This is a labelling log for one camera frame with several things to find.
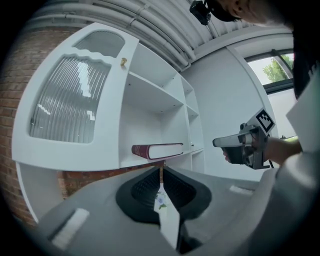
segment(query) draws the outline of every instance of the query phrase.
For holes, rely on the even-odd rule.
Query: tree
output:
[[[282,55],[282,58],[286,63],[288,63],[289,67],[293,67],[294,61],[289,58],[287,55]],[[271,81],[271,83],[282,81],[285,79],[288,79],[286,73],[282,69],[282,67],[279,65],[279,63],[276,61],[275,58],[272,58],[271,64],[263,68],[263,72],[266,74],[268,79]]]

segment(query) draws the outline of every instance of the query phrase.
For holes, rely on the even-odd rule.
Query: camera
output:
[[[209,24],[209,21],[211,19],[210,10],[206,7],[206,4],[207,0],[204,1],[204,3],[202,1],[195,0],[190,6],[190,13],[192,13],[197,18],[197,20],[205,26]]]

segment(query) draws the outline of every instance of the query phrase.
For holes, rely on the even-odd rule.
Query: white card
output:
[[[172,248],[176,249],[179,236],[180,214],[167,195],[163,183],[160,183],[153,210],[159,214],[160,232]]]
[[[267,111],[264,108],[261,108],[253,117],[250,118],[247,125],[261,127],[265,136],[268,136],[271,130],[276,126],[276,123],[272,120]]]
[[[286,114],[304,152],[320,150],[320,69]]]

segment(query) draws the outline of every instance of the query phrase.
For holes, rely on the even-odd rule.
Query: ceiling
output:
[[[50,0],[35,13],[26,29],[44,26],[83,28],[100,22],[140,39],[178,71],[229,43],[278,30],[265,30],[244,21],[222,22],[211,17],[208,26],[189,12],[192,0]]]

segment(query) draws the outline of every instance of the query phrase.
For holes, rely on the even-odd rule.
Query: brick wall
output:
[[[19,186],[11,157],[12,128],[16,110],[31,76],[47,55],[77,28],[27,31],[12,46],[0,73],[0,186],[12,213],[24,223],[35,224]]]
[[[71,196],[73,193],[83,188],[84,186],[99,181],[102,179],[110,178],[116,175],[125,174],[127,172],[139,170],[141,168],[152,166],[164,166],[165,161],[153,162],[144,165],[132,166],[128,168],[121,168],[117,170],[106,171],[58,171],[58,181],[61,188],[62,196],[64,199]]]

